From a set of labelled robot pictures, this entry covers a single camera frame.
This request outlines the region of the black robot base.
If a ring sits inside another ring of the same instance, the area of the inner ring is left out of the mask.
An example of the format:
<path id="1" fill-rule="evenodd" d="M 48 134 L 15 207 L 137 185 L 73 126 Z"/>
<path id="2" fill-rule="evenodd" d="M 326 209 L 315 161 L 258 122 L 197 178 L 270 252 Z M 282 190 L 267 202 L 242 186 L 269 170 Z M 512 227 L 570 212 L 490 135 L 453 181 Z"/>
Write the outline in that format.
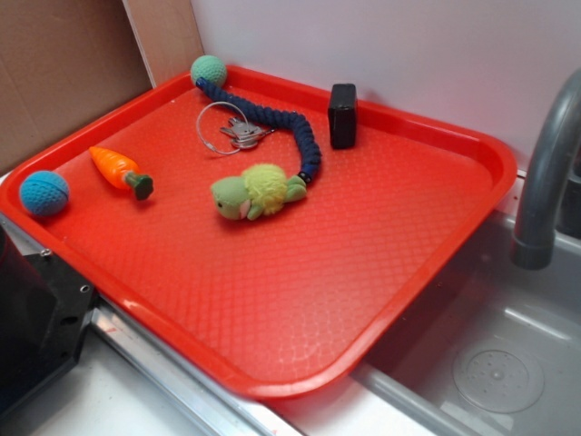
<path id="1" fill-rule="evenodd" d="M 54 253 L 20 253 L 1 231 L 1 417 L 79 361 L 94 285 Z"/>

